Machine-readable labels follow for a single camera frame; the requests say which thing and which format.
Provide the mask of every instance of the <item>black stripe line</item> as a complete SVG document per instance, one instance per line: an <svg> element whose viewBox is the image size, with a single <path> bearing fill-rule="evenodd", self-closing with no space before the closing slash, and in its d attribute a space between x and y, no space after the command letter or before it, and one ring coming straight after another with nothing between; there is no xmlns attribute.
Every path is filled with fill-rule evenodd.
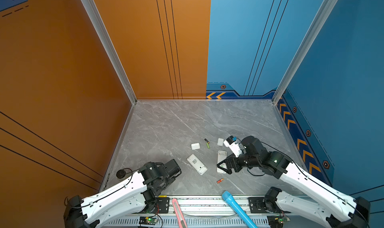
<svg viewBox="0 0 384 228"><path fill-rule="evenodd" d="M264 54L264 51L265 51L265 48L266 48L266 44L268 43L269 35L271 34L271 31L272 31L272 28L273 28L273 24L275 23L275 19L276 19L277 13L279 12L279 8L280 8L280 5L281 5L281 1L282 1L282 0L280 0L279 6L277 7L277 11L276 11L276 14L275 14L275 18L273 19L273 22L272 22L272 25L271 25L271 29L269 30L269 34L268 34L268 37L267 37L267 39L266 39L266 42L265 42L265 46L264 46L262 55L260 56L259 64L257 65L257 69L256 69L256 72L255 72L255 76L253 77L252 84L251 84L251 87L250 87L250 89L249 89L248 95L251 93L252 85L253 85L253 82L255 81L255 77L256 77L256 74L257 74L257 70L259 69L260 62L261 62L261 60L262 60L262 57L263 57L263 54Z"/></svg>
<svg viewBox="0 0 384 228"><path fill-rule="evenodd" d="M370 201L370 202L378 202L378 201L380 201L380 200L384 200L384 198L377 199L377 200L372 200L372 201Z"/></svg>
<svg viewBox="0 0 384 228"><path fill-rule="evenodd" d="M376 189L376 188L380 188L380 187L383 187L383 186L384 186L384 185L379 185L379 186L377 186L377 187L372 187L372 188L370 188L370 189L362 190L362 191L360 191L360 192L356 192L356 193L353 193L353 194L350 194L350 195L356 195L356 194L358 194L358 193L366 192L366 191L373 190L373 189Z"/></svg>
<svg viewBox="0 0 384 228"><path fill-rule="evenodd" d="M22 156L22 157L24 157L24 158L27 158L27 159L30 160L30 161L33 161L34 163L37 163L37 164L39 164L39 165L42 165L42 166L44 166L45 168L48 168L48 169L50 169L50 170L53 170L54 172L57 172L57 173L59 173L59 174L61 174L61 175L64 175L63 173L58 172L57 170L54 170L54 169L52 169L52 168L50 168L50 167L48 167L48 166L46 166L46 165L43 165L43 164L41 164L41 163L39 163L39 162L37 162L37 161L35 161L35 160L32 160L31 158L28 158L28 157L26 157L26 156L24 156L24 155L22 155L22 154L20 154L20 153L17 153L16 151L13 151L13 150L11 150L11 149L9 149L9 148L3 146L3 145L0 145L0 146L1 146L2 148L4 148L4 149L7 149L7 150L9 150L9 151L11 151L11 152L13 152L13 153L19 155L19 156ZM72 178L72 177L69 177L69 176L67 176L67 175L64 175L64 176L70 178L71 180L77 181L77 182L79 182L79 183L81 183L81 184L83 184L83 185L86 185L86 186L89 187L89 188L92 188L92 189L98 191L98 189L95 189L95 188L93 188L93 187L90 187L89 185L84 184L83 182L80 182L80 181L78 181L78 180L75 180L75 179Z"/></svg>
<svg viewBox="0 0 384 228"><path fill-rule="evenodd" d="M175 44L176 44L177 67L179 68L179 80L180 80L181 98L183 98L183 89L181 88L181 75L180 75L179 53L178 53L178 51L177 51L176 29L175 29L175 18L173 17L173 5L172 5L172 0L170 0L170 7L172 8L173 30L174 30L174 32L175 32Z"/></svg>
<svg viewBox="0 0 384 228"><path fill-rule="evenodd" d="M255 59L253 60L252 69L251 69L251 72L249 73L249 77L248 77L247 85L246 85L245 90L244 90L244 96L245 96L245 92L247 91L247 87L248 87L249 80L251 79L251 74L252 74L252 71L253 71L253 66L255 65L255 61L256 61L256 57L257 57L257 53L259 53L260 45L261 45L261 43L262 43L263 36L264 36L264 32L265 32L265 29L266 29L266 24L268 23L269 15L271 14L272 7L273 7L273 3L274 3L274 2L275 2L275 0L272 1L271 9L269 10L268 18L266 19L266 22L265 22L265 26L264 26L264 30L263 30L263 34L262 34L262 38L260 39L259 47L257 48L256 56L255 56Z"/></svg>
<svg viewBox="0 0 384 228"><path fill-rule="evenodd" d="M9 14L12 14L12 12L11 12L11 13L8 13L8 14L5 14L5 15L3 15L2 17L7 16L7 15L9 15Z"/></svg>
<svg viewBox="0 0 384 228"><path fill-rule="evenodd" d="M70 158L74 159L75 161L79 162L77 159L73 158L72 156L70 156L69 154L65 153L64 151L60 150L58 147L56 147L55 145L53 145L52 143L48 142L46 139L42 138L41 136L39 136L38 134L34 133L33 131L31 131L30 129L26 128L24 125L20 124L19 122L17 122L16 120L12 119L11 117L7 116L6 114L4 114L3 112L0 111L0 114L4 115L5 117L7 117L8 119L12 120L13 122L15 122L16 124L18 124L19 126L23 127L24 129L26 129L27 131L31 132L32 134L36 135L37 137L39 137L40 139L44 140L46 143L52 145L53 147L55 147L56 149L58 149L59 151L61 151L62 153L66 154L67 156L69 156ZM103 177L102 175L100 175L99 173L97 173L96 171L92 170L94 173L98 174L99 176Z"/></svg>
<svg viewBox="0 0 384 228"><path fill-rule="evenodd" d="M168 24L168 16L167 16L166 0L164 0L164 9L166 10L166 19L167 19L168 37L169 37L169 47L170 47L170 55L171 55L171 57L172 57L173 74L174 74L174 76L175 76L176 93L177 93L177 98L179 98L179 91L178 91L178 89L177 89L177 81L176 81L175 62L173 61L172 43L170 42L170 34L169 34L169 24Z"/></svg>
<svg viewBox="0 0 384 228"><path fill-rule="evenodd" d="M221 93L221 92L222 92L222 90L221 90L221 91L219 91L219 90L207 90L207 91L216 91L217 93ZM238 93L237 91L235 91L235 90L225 90L225 91L234 91L234 92L237 94L238 97L248 97L248 96L241 96L241 95L239 95L239 93ZM267 93L265 93L265 94L262 95L262 96L266 96L266 95L268 95L269 93L271 93L272 91L276 91L276 90L268 91Z"/></svg>
<svg viewBox="0 0 384 228"><path fill-rule="evenodd" d="M15 6L18 6L18 5L23 4L23 3L25 3L25 2L27 2L27 1L23 1L22 3L19 3L19 4L17 4L17 5L7 7L7 8L5 8L5 9L2 9L1 11L4 11L4 10L6 10L6 9L9 9L9 8L12 8L12 7L15 7Z"/></svg>
<svg viewBox="0 0 384 228"><path fill-rule="evenodd" d="M264 65L265 65L265 62L266 62L266 58L268 58L269 51L271 50L273 41L275 40L275 36L276 36L277 30L279 29L279 25L280 25L281 19L283 18L283 15L284 15L284 12L285 12L285 8L287 7L288 1L289 1L289 0L287 0L287 3L285 4L283 13L281 14L281 17L280 17L280 20L279 20L279 24L277 25L275 34L273 35L273 39L272 39L272 42L271 42L271 46L269 47L268 53L266 53L266 57L265 57L265 60L264 60L263 66L262 66L262 70L260 71L259 77L257 78L257 82L256 82L256 85L255 85L255 88L253 89L252 95L253 95L253 93L255 92L257 83L259 82L260 76L262 75L263 68L264 68Z"/></svg>
<svg viewBox="0 0 384 228"><path fill-rule="evenodd" d="M372 212L372 213L370 213L370 214L383 213L383 212L384 212L384 210L382 210L382 211Z"/></svg>
<svg viewBox="0 0 384 228"><path fill-rule="evenodd" d="M175 96L173 95L172 79L170 78L170 70L169 70L169 63L168 63L168 56L167 56L167 49L166 49L166 41L164 40L163 26L161 24L161 18L160 18L159 2L156 0L156 3L157 3L157 11L159 12L159 20L160 20L161 33L163 35L164 50L166 51L166 58L167 58L167 65L168 65L168 72L169 72L169 80L170 80L170 87L172 89L173 99L175 99Z"/></svg>
<svg viewBox="0 0 384 228"><path fill-rule="evenodd" d="M25 140L23 140L23 139L17 137L16 135L13 135L12 133L10 133L10 132L4 130L3 128L0 127L0 130L2 130L2 131L4 131L4 132L10 134L11 136L13 136L13 137L15 137L15 138L21 140L21 141L24 142L25 144L30 145L31 147L33 147L33 148L35 148L35 149L41 151L42 153L46 154L47 156L54 158L55 160L57 160L58 162L60 162L60 163L62 163L62 164L64 164L64 165L66 165L66 166L68 166L69 168L72 168L72 169L74 169L75 171L80 172L81 174L85 175L86 177L91 178L91 179L94 180L95 182L99 182L99 181L95 180L94 178L92 178L92 177L90 177L90 176L87 176L86 174L82 173L81 171L79 171L79 170L77 170L77 169L71 167L70 165L68 165L68 164L66 164L66 163L64 163L64 162L62 162L61 160L59 160L59 159L53 157L52 155L50 155L50 154L48 154L48 153L42 151L41 149L37 148L36 146L33 146L33 145L29 144L29 143L26 142Z"/></svg>

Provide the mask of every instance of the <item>orange chevron stripe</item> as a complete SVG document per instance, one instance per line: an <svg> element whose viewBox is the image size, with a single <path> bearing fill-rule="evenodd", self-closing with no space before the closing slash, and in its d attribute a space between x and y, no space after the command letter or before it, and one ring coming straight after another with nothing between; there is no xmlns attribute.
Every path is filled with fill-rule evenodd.
<svg viewBox="0 0 384 228"><path fill-rule="evenodd" d="M304 141L304 140L300 140L300 139L297 139L297 149L300 150L300 143L301 144L304 144L304 145L307 145L307 143Z"/></svg>
<svg viewBox="0 0 384 228"><path fill-rule="evenodd" d="M288 130L289 130L289 124L290 124L290 123L296 124L296 122L295 122L294 120L290 120L290 119L288 119L288 125L287 125L287 126L288 126Z"/></svg>
<svg viewBox="0 0 384 228"><path fill-rule="evenodd" d="M281 107L282 107L282 106L287 106L287 105L286 105L286 104L283 104L283 103L280 104L280 113L281 113Z"/></svg>
<svg viewBox="0 0 384 228"><path fill-rule="evenodd" d="M212 100L211 95L213 95L213 94L215 94L215 93L216 93L216 92L212 92L211 94L209 94L209 95L207 96L207 98Z"/></svg>
<svg viewBox="0 0 384 228"><path fill-rule="evenodd" d="M313 155L311 153L309 153L308 151L306 150L303 150L303 160L304 160L304 163L305 163L305 155L309 155L310 157L313 158Z"/></svg>
<svg viewBox="0 0 384 228"><path fill-rule="evenodd" d="M222 96L223 94L225 94L225 92L221 93L220 95L216 96L217 99L221 99L220 96Z"/></svg>
<svg viewBox="0 0 384 228"><path fill-rule="evenodd" d="M321 172L320 168L315 166L314 164L310 163L310 174L312 174L312 168L315 168L316 170L318 170L319 172Z"/></svg>
<svg viewBox="0 0 384 228"><path fill-rule="evenodd" d="M288 111L284 111L283 114L284 114L283 119L284 119L284 121L285 121L285 115L290 115L290 113L289 113Z"/></svg>

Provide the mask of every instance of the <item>black cable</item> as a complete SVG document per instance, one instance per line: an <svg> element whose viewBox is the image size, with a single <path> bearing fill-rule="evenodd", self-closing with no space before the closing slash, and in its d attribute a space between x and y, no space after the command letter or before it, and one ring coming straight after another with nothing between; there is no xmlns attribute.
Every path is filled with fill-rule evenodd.
<svg viewBox="0 0 384 228"><path fill-rule="evenodd" d="M366 191L373 190L373 189L376 189L376 188L380 188L380 187L383 187L383 186L384 186L384 185L379 185L379 186L377 186L377 187L372 187L372 188L370 188L370 189L362 190L362 191L360 191L360 192L356 192L356 193L353 193L353 194L350 194L350 195L356 195L356 194L358 194L358 193L366 192Z"/></svg>
<svg viewBox="0 0 384 228"><path fill-rule="evenodd" d="M125 170L125 169L127 169L127 170L131 170L130 168L124 168L124 169L122 169L122 170ZM139 170L139 169L137 169L137 170ZM133 170L133 172L135 172L135 171L137 171L137 170Z"/></svg>
<svg viewBox="0 0 384 228"><path fill-rule="evenodd" d="M262 66L262 70L260 71L260 73L259 73L259 77L257 78L257 82L256 82L256 85L255 85L255 88L253 89L253 92L252 92L252 96L253 96L253 94L255 93L255 90L256 90L256 86L257 86L257 83L259 82L260 76L262 75L262 72L263 72L263 68L264 68L264 65L265 65L266 59L268 58L268 54L269 54L269 51L271 50L271 47L272 47L273 41L275 40L275 36L276 36L277 30L279 29L279 26L280 26L280 22L281 22L281 19L283 18L283 15L284 15L284 12L285 12L285 8L286 8L286 7L287 7L287 5L288 5L288 1L289 1L289 0L287 0L287 3L285 3L285 7L284 7L284 10L283 10L283 13L281 14L281 17L280 17L280 21L279 21L279 24L277 25L277 28L276 28L275 34L273 35L273 39L272 39L271 45L269 46L269 50L268 50L268 53L266 53L266 57L265 57L265 59L264 59L264 63L263 63L263 66Z"/></svg>
<svg viewBox="0 0 384 228"><path fill-rule="evenodd" d="M163 35L164 50L165 50L165 52L166 52L167 66L168 66L169 80L170 80L170 87L171 87L171 89L172 89L172 96L173 96L173 98L175 99L175 95L174 95L174 93L173 93L172 79L170 78L170 70L169 70L169 62L168 62L167 49L166 49L166 41L165 41L165 39L164 39L163 25L161 24L159 2L156 0L156 3L157 3L157 11L159 12L159 20L160 20L161 34Z"/></svg>
<svg viewBox="0 0 384 228"><path fill-rule="evenodd" d="M159 215L159 214L157 214L157 216L160 218L160 220L161 220L161 227L160 228L163 228L163 224L164 224L164 222L163 222L163 218L161 218L161 216Z"/></svg>
<svg viewBox="0 0 384 228"><path fill-rule="evenodd" d="M0 111L0 114L4 115L5 117L7 117L8 119L12 120L13 122L15 122L16 124L18 124L19 126L23 127L24 129L26 129L27 131L31 132L32 134L36 135L37 137L39 137L40 139L44 140L46 143L52 145L53 147L55 147L56 149L58 149L59 151L61 151L62 153L66 154L67 156L69 156L70 158L74 159L75 161L79 162L77 159L73 158L72 156L70 156L69 154L65 153L64 151L60 150L58 147L56 147L55 145L53 145L52 143L50 143L49 141L47 141L46 139L42 138L41 136L39 136L38 134L36 134L35 132L33 132L32 130L26 128L24 125L20 124L19 122L17 122L16 120L12 119L11 117L7 116L6 114L4 114L3 112ZM99 173L97 173L96 171L92 170L94 173L98 174L99 176L101 177L104 177L102 175L100 175Z"/></svg>
<svg viewBox="0 0 384 228"><path fill-rule="evenodd" d="M271 35L271 31L272 31L272 28L273 28L273 24L275 23L277 13L279 12L280 5L281 5L281 1L282 1L282 0L280 0L279 6L277 7L276 14L275 14L275 17L274 17L273 22L272 22L272 25L271 25L271 29L269 30L269 33L268 33L268 37L266 38L266 42L265 42L265 45L264 45L264 49L263 49L262 55L261 55L261 57L260 57L259 64L257 65L257 68L256 68L255 76L253 77L253 80L252 80L252 83L251 83L251 87L249 88L248 96L249 96L249 94L251 93L252 85L253 85L253 82L255 81L255 77L256 77L256 74L257 74L257 70L259 69L260 62L261 62L261 60L262 60L262 58L263 58L263 54L264 54L264 51L265 51L265 48L266 48L266 44L268 43L268 40L269 40L269 36Z"/></svg>
<svg viewBox="0 0 384 228"><path fill-rule="evenodd" d="M65 162L62 162L61 160L59 160L59 159L55 158L54 156L52 156L52 155L50 155L50 154L46 153L46 152L45 152L45 151L43 151L43 150L41 150L41 149L37 148L36 146L34 146L34 145L32 145L32 144L30 144L30 143L26 142L25 140L23 140L23 139L21 139L21 138L17 137L16 135L13 135L11 132L8 132L8 131L4 130L4 129L3 129L3 128L1 128L1 127L0 127L0 130L2 130L2 131L4 131L4 132L6 132L7 134L9 134L9 135L11 135L11 136L15 137L16 139L19 139L19 140L21 140L21 141L22 141L22 142L24 142L25 144L27 144L27 145L29 145L29 146L31 146L31 147L33 147L33 148L35 148L36 150L38 150L38 151L40 151L40 152L42 152L42 153L46 154L47 156L49 156L49 157L51 157L51 158L54 158L54 159L55 159L55 160L57 160L58 162L60 162L60 163L62 163L62 164L64 164L64 165L66 165L66 166L68 166L69 168L72 168L72 169L74 169L75 171L77 171L77 172L79 172L79 173L81 173L81 174L85 175L86 177L88 177L88 178L90 178L90 179L94 180L95 182L98 182L98 183L100 183L98 180L95 180L94 178L90 177L89 175L86 175L86 174L82 173L81 171L79 171L79 170L77 170L77 169L75 169L75 168L71 167L71 166L70 166L70 165L68 165L67 163L65 163Z"/></svg>
<svg viewBox="0 0 384 228"><path fill-rule="evenodd" d="M164 0L164 9L165 9L165 11L166 11L166 20L167 20L168 37L169 37L169 46L170 46L170 56L171 56L171 58L172 58L172 64L173 64L173 75L175 76L176 93L177 93L177 98L179 98L179 90L178 90L178 88L177 88L177 81L176 81L175 62L173 61L172 43L170 42L170 33L169 33L169 24L168 24L168 16L167 16L166 0Z"/></svg>
<svg viewBox="0 0 384 228"><path fill-rule="evenodd" d="M276 149L275 147L273 147L273 146L271 146L271 145L269 145L269 144L266 144L266 145L269 146L269 147L271 147L271 148L273 148L273 149L275 149L275 150L277 150L278 152L282 153L283 155L285 155L286 157L288 157L289 159L291 159L291 160L293 161L293 159L292 159L291 157L289 157L287 154L285 154L285 153L279 151L278 149ZM317 184L318 186L320 186L320 187L323 188L324 190L328 191L329 193L331 193L331 194L334 195L335 197L339 198L340 200L344 200L344 199L342 199L341 197L339 197L338 195L336 195L335 193L331 192L331 191L328 190L327 188L323 187L323 186L320 185L319 183L317 183L317 182L315 182L314 180L312 180L312 179L311 179L310 177L308 177L307 175L305 175L305 174L303 173L303 171L299 168L299 166L296 164L296 162L293 161L293 163L296 165L296 167L299 169L299 171L301 171L301 174L304 175L307 179L309 179L310 181L314 182L315 184ZM358 211L355 207L353 207L353 205L349 204L348 202L346 202L346 203L347 203L349 206L351 206L355 211L357 211L357 212L360 214L360 216L364 219L364 221L365 221L365 223L367 224L368 228L371 228L371 227L369 226L368 221L367 221L366 218L360 213L360 211Z"/></svg>
<svg viewBox="0 0 384 228"><path fill-rule="evenodd" d="M275 0L272 1L271 9L269 10L268 18L266 19L266 22L265 22L264 30L263 30L262 37L261 37L261 39L260 39L260 43L259 43L259 47L257 48L256 56L255 56L255 59L253 60L252 69L251 69L251 72L249 73L248 82L247 82L247 85L245 86L244 96L245 96L245 92L247 91L247 87L248 87L249 80L251 79L251 74L252 74L252 71L253 71L253 67L254 67L254 65L255 65L255 61L256 61L256 58L257 58L257 54L259 53L260 45L261 45L262 40L263 40L264 32L265 32L265 29L266 29L266 24L268 23L269 16L270 16L270 14L271 14L272 7L273 7L273 4L274 4L274 3L275 3Z"/></svg>
<svg viewBox="0 0 384 228"><path fill-rule="evenodd" d="M110 196L110 195L112 195L112 194L118 192L119 190L121 190L122 188L124 188L126 185L128 185L128 184L131 182L132 177L133 177L133 171L132 171L130 168L126 168L126 169L128 169L128 170L131 171L131 178L129 179L128 183L126 183L126 184L125 184L124 186L122 186L121 188L115 190L114 192L112 192L112 193L106 195L105 197L101 197L100 199L94 201L93 203L96 203L96 202L98 202L99 200L102 200L102 199L104 199L104 198L106 198L106 197L108 197L108 196ZM91 204L88 204L88 205L85 205L85 206L70 206L70 208L76 208L76 209L79 209L79 208L87 207L87 206L90 206L90 205L91 205Z"/></svg>
<svg viewBox="0 0 384 228"><path fill-rule="evenodd" d="M277 220L277 222L280 223L280 228L282 228L282 227L283 227L283 221L282 221L282 220L281 220L281 221Z"/></svg>
<svg viewBox="0 0 384 228"><path fill-rule="evenodd" d="M21 157L24 157L24 158L26 158L26 159L28 159L28 160L30 160L30 161L33 161L33 162L36 163L36 164L39 164L39 165L41 165L41 166L44 166L45 168L48 168L48 169L50 169L50 170L52 170L52 171L54 171L54 172L56 172L56 173L59 173L60 175L64 175L65 177L68 177L68 178L70 178L71 180L74 180L74 181L76 181L76 182L79 182L80 184L83 184L83 185L85 185L85 186L87 186L87 187L89 187L89 188L92 188L92 189L94 189L94 190L97 190L97 189L95 189L95 188L93 188L93 187L91 187L91 186L89 186L89 185L87 185L87 184L85 184L85 183L83 183L83 182L80 182L80 181L78 181L78 180L76 180L76 179L74 179L74 178L72 178L72 177L69 177L69 176L67 176L67 175L65 175L65 174L63 174L63 173L61 173L61 172L58 172L57 170L54 170L54 169L52 169L52 168L50 168L50 167L48 167L48 166L46 166L46 165L43 165L43 164L37 162L36 160L32 160L31 158L26 157L25 155L22 155L22 154L20 154L20 153L17 153L16 151L11 150L11 149L9 149L9 148L3 146L3 145L0 145L0 147L4 148L4 149L6 149L6 150L9 150L10 152L13 152L13 153L15 153L15 154L17 154L17 155L19 155L19 156L21 156Z"/></svg>
<svg viewBox="0 0 384 228"><path fill-rule="evenodd" d="M248 173L250 173L250 174L253 175L253 176L263 176L263 175L265 175L265 173L262 174L262 175L254 175L254 174L252 174L252 173L249 171L249 168L247 168L247 171L248 171Z"/></svg>
<svg viewBox="0 0 384 228"><path fill-rule="evenodd" d="M384 198L377 199L377 200L372 200L372 201L370 201L370 202L378 202L378 201L380 201L380 200L384 200Z"/></svg>
<svg viewBox="0 0 384 228"><path fill-rule="evenodd" d="M383 213L383 212L384 212L384 210L382 210L382 211L376 211L376 212L371 212L370 214Z"/></svg>
<svg viewBox="0 0 384 228"><path fill-rule="evenodd" d="M181 75L180 75L179 53L177 52L176 28L175 28L175 18L173 17L173 5L172 5L172 0L170 0L170 7L171 7L171 9L172 9L173 31L174 31L174 33L175 33L175 45L176 45L176 57L177 57L177 69L179 70L179 81L180 81L181 98L183 98L183 89L182 89L182 87L181 87Z"/></svg>

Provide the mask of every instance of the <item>gray marble floor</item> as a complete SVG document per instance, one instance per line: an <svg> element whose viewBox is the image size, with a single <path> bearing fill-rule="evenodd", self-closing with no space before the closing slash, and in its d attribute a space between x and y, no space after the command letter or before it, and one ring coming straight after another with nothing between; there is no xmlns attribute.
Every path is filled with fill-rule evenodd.
<svg viewBox="0 0 384 228"><path fill-rule="evenodd" d="M148 161L166 163L175 159L182 175L172 183L165 195L264 195L271 186L291 194L303 194L295 187L275 177L252 177L246 169L239 173L220 174L216 171L217 139L230 135L243 139L252 135L283 151L301 163L297 149L287 141L281 117L276 116L271 101L139 101L137 102L124 141L118 152L107 187L120 182L115 176L119 169L137 169ZM210 149L205 144L210 141ZM201 148L191 150L192 143ZM187 162L195 154L208 168L199 175ZM251 170L262 172L258 168Z"/></svg>

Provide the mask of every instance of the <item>white power bank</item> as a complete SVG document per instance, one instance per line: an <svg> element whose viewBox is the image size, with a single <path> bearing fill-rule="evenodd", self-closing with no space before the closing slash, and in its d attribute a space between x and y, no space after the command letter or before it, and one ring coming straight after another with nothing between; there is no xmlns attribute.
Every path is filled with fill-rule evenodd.
<svg viewBox="0 0 384 228"><path fill-rule="evenodd" d="M217 163L222 162L226 158L227 158L227 152L225 150L219 150L218 153L217 153ZM227 168L227 164L223 163L223 164L220 165L220 167L223 167L224 169L226 169ZM226 173L225 171L223 171L220 168L217 168L216 171L217 171L217 173L222 173L222 174Z"/></svg>
<svg viewBox="0 0 384 228"><path fill-rule="evenodd" d="M187 160L200 175L204 174L208 170L208 168L194 154L191 154Z"/></svg>

